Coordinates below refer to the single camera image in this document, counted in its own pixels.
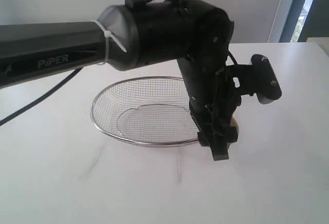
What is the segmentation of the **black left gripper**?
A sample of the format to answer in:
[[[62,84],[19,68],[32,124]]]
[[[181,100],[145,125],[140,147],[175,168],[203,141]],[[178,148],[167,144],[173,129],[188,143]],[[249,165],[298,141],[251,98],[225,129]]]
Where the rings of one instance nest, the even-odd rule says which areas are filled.
[[[232,78],[225,66],[207,71],[190,59],[180,58],[177,63],[190,99],[190,114],[199,130],[199,143],[210,147],[214,161],[228,160],[228,147],[239,137],[232,115],[241,103],[241,98],[234,96]]]

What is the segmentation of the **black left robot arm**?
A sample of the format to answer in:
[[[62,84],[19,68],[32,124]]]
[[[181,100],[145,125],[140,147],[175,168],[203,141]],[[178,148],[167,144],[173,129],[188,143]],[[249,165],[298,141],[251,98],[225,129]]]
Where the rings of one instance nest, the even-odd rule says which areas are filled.
[[[92,22],[1,26],[1,88],[105,62],[119,71],[176,60],[189,109],[214,160],[237,140],[241,97],[226,67],[234,22],[201,0],[125,0]]]

